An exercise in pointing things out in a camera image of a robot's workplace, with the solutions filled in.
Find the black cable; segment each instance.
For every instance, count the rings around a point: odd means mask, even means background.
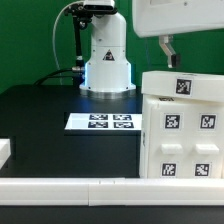
[[[71,72],[72,71],[72,68],[65,68],[65,69],[60,69],[60,70],[57,70],[55,72],[52,72],[50,73],[49,75],[46,75],[45,77],[41,78],[41,79],[38,79],[34,85],[41,85],[45,80],[49,79],[49,78],[52,78],[54,77],[55,75],[57,74],[60,74],[60,73],[63,73],[63,72]]]

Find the white panel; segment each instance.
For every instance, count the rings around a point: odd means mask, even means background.
[[[181,72],[143,73],[142,93],[224,102],[224,76]]]
[[[139,37],[224,27],[221,0],[132,0],[133,25]]]
[[[223,104],[146,94],[143,103],[141,177],[222,177]]]

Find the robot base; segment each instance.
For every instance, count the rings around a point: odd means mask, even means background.
[[[91,98],[115,100],[135,96],[135,89],[130,89],[122,92],[95,92],[88,89],[80,89],[80,94]]]

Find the black tabletop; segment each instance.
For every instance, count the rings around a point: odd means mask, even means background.
[[[15,86],[0,95],[0,177],[138,177],[140,133],[66,133],[69,113],[141,113],[142,96],[97,100],[72,86]],[[0,206],[1,224],[223,224],[221,206]]]
[[[12,156],[0,177],[138,177],[140,131],[64,127],[70,113],[141,113],[142,97],[100,100],[72,86],[15,86],[0,95],[0,137]]]

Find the white box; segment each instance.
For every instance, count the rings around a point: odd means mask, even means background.
[[[221,178],[221,103],[144,95],[142,178]]]
[[[224,102],[224,76],[181,72],[144,72],[142,93]]]

